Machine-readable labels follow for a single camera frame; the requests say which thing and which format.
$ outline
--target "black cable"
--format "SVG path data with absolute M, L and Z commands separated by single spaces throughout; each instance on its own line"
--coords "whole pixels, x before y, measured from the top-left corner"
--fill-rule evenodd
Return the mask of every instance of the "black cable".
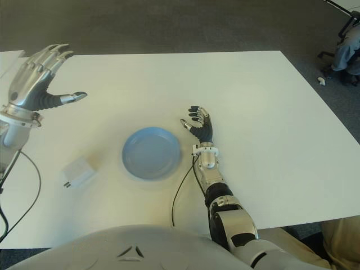
M 355 8 L 358 8 L 358 7 L 360 7 L 360 6 L 357 6 L 357 7 L 351 7 L 351 8 L 349 8 L 349 10 L 353 10 L 353 9 L 355 9 Z
M 187 175 L 189 174 L 191 169 L 194 167 L 194 165 L 195 165 L 195 163 L 197 162 L 198 159 L 199 159 L 199 157 L 197 157 L 197 159 L 194 161 L 194 156 L 192 157 L 192 165 L 191 165 L 190 169 L 187 171 L 187 173 L 185 174 L 184 178 L 182 178 L 181 183 L 180 183 L 180 185 L 178 187 L 178 190 L 176 190 L 175 197 L 174 197 L 174 200 L 173 200 L 173 205 L 171 207 L 171 221 L 172 221 L 172 224 L 173 224 L 174 227 L 175 227 L 175 223 L 174 223 L 174 205 L 175 205 L 176 197 L 178 196 L 180 188 L 181 188 L 182 184 L 184 183 Z
M 37 202 L 38 197 L 40 195 L 40 191 L 41 191 L 41 175 L 40 175 L 40 171 L 38 169 L 38 167 L 36 166 L 35 162 L 24 152 L 22 152 L 20 150 L 20 153 L 22 153 L 35 167 L 37 173 L 38 173 L 38 177 L 39 177 L 39 189 L 38 189 L 38 193 L 35 197 L 35 200 L 33 201 L 33 203 L 31 204 L 31 206 L 27 209 L 27 211 L 21 216 L 21 218 L 19 218 L 19 220 L 11 227 L 11 229 L 9 229 L 8 232 L 6 232 L 6 234 L 0 238 L 0 243 L 5 239 L 5 237 L 16 227 L 16 225 L 26 216 L 26 214 L 32 209 L 32 207 L 34 206 L 34 204 Z
M 4 233 L 2 234 L 2 236 L 0 237 L 0 243 L 2 242 L 2 240 L 6 237 L 7 235 L 7 232 L 9 230 L 9 222 L 7 221 L 7 218 L 4 214 L 4 212 L 2 211 L 1 209 L 1 206 L 0 206 L 0 215 L 1 215 L 1 218 L 3 219 L 4 223 L 5 223 L 5 229 L 4 229 Z
M 19 158 L 20 152 L 21 152 L 21 149 L 16 153 L 16 156 L 14 157 L 10 167 L 7 169 L 5 175 L 0 180 L 0 194 L 2 193 L 2 186 L 4 185 L 6 178 L 10 174 L 12 167 L 14 167 L 15 163 L 17 162 L 17 159 Z
M 20 155 L 20 152 L 21 152 L 21 149 L 16 153 L 13 161 L 11 162 L 9 168 L 7 169 L 6 173 L 4 174 L 4 176 L 0 179 L 0 194 L 2 193 L 3 189 L 2 189 L 2 186 L 4 185 L 5 183 L 5 180 L 6 178 L 8 177 L 8 175 L 10 174 L 12 168 L 14 167 L 17 159 L 19 158 L 19 155 Z M 4 224 L 5 224 L 5 229 L 4 229 L 4 233 L 2 234 L 2 236 L 0 236 L 0 243 L 1 241 L 6 237 L 6 235 L 8 234 L 8 229 L 9 229 L 9 222 L 5 216 L 5 213 L 3 212 L 2 208 L 1 208 L 1 205 L 0 205 L 0 216 L 2 218 L 2 220 L 4 221 Z

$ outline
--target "black fingertip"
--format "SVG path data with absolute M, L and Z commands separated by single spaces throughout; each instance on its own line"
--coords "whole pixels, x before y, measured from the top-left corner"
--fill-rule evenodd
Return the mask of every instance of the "black fingertip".
M 65 56 L 65 59 L 69 59 L 71 56 L 74 56 L 74 53 L 69 53 L 68 55 Z

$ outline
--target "chair leg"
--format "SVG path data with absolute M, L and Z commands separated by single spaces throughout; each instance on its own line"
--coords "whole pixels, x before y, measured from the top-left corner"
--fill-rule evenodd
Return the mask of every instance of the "chair leg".
M 318 54 L 317 57 L 319 57 L 320 59 L 322 59 L 324 55 L 327 55 L 327 56 L 330 56 L 330 57 L 334 57 L 334 56 L 335 56 L 335 54 L 332 53 L 332 52 L 322 51 L 322 52 L 320 52 L 320 53 Z

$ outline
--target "white tabletop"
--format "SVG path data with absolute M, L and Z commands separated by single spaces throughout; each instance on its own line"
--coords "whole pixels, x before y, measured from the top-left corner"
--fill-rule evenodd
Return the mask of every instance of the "white tabletop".
M 13 75 L 0 82 L 1 103 Z M 43 126 L 24 152 L 40 168 L 42 192 L 0 248 L 52 247 L 126 224 L 169 226 L 196 143 L 179 123 L 190 105 L 210 112 L 221 172 L 258 228 L 360 214 L 360 146 L 281 52 L 74 56 L 49 91 L 89 96 L 41 112 Z M 120 160 L 125 140 L 150 126 L 171 131 L 182 150 L 177 170 L 151 183 L 132 177 Z M 80 156 L 97 176 L 65 189 L 61 170 Z M 32 202 L 37 183 L 20 157 L 1 197 L 10 224 Z M 207 233 L 206 215 L 190 175 L 175 224 Z
M 23 54 L 24 51 L 0 52 L 0 79 Z

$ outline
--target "robotic arm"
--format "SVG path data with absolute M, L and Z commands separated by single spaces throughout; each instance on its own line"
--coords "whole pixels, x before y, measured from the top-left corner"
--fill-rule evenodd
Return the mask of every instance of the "robotic arm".
M 84 92 L 54 96 L 47 88 L 60 66 L 72 55 L 68 44 L 54 44 L 35 53 L 21 66 L 13 79 L 8 105 L 0 112 L 0 179 L 15 153 L 26 144 L 30 130 L 41 126 L 36 111 L 76 102 Z
M 253 219 L 220 174 L 219 151 L 213 143 L 210 115 L 199 106 L 191 106 L 189 112 L 192 120 L 200 126 L 194 127 L 184 119 L 180 121 L 200 141 L 199 146 L 193 146 L 192 154 L 199 156 L 195 168 L 201 175 L 211 239 L 254 269 L 322 269 L 304 263 L 275 244 L 259 238 Z

